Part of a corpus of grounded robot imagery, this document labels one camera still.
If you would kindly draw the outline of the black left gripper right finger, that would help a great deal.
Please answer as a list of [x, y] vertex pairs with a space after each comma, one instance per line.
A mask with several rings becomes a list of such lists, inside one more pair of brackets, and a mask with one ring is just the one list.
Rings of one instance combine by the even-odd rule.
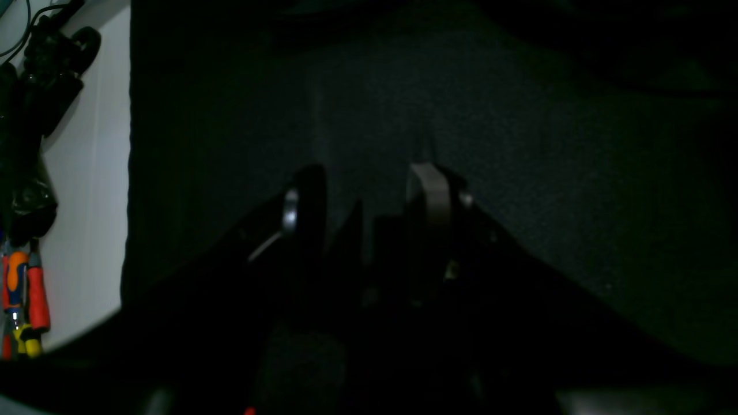
[[411, 277], [445, 276], [461, 216], [472, 200], [463, 180], [451, 171], [435, 163], [409, 165], [404, 221]]

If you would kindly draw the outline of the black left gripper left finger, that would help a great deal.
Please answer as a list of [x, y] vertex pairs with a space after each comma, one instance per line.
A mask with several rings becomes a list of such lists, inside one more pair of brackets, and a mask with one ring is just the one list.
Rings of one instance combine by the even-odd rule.
[[325, 169], [307, 165], [292, 176], [282, 192], [251, 212], [248, 236], [253, 246], [248, 262], [256, 262], [272, 247], [280, 247], [289, 265], [310, 271], [321, 261], [326, 216]]

